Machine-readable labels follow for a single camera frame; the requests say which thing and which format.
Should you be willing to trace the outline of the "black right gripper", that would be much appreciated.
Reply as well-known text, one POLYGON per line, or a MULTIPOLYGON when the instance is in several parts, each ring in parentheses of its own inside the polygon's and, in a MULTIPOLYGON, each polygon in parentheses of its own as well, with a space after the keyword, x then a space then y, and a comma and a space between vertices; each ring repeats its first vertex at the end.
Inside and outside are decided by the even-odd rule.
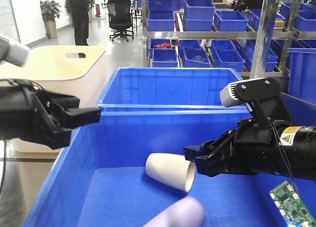
POLYGON ((219 174, 257 175, 250 163, 264 160, 259 149, 272 143, 270 126, 262 128, 247 122, 223 133, 217 140, 201 146, 183 148, 185 160, 195 162, 197 172, 209 177, 219 174))

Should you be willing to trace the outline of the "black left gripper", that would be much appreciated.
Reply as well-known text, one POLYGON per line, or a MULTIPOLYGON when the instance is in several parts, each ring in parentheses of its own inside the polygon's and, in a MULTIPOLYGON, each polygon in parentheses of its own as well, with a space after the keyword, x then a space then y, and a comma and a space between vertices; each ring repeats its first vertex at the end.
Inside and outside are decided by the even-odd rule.
POLYGON ((98 107, 79 108, 80 98, 46 91, 34 81, 0 80, 0 139, 23 138, 52 150, 67 147, 72 130, 100 121, 98 107))

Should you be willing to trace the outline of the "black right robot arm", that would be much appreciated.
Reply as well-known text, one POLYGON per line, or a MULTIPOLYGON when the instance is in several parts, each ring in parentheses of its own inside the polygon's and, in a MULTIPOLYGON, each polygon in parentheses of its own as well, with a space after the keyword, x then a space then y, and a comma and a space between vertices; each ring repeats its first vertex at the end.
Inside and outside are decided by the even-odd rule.
POLYGON ((238 125, 217 140, 184 147, 184 156, 199 174, 257 175, 316 178, 316 128, 293 126, 285 120, 269 120, 267 130, 253 119, 238 125))

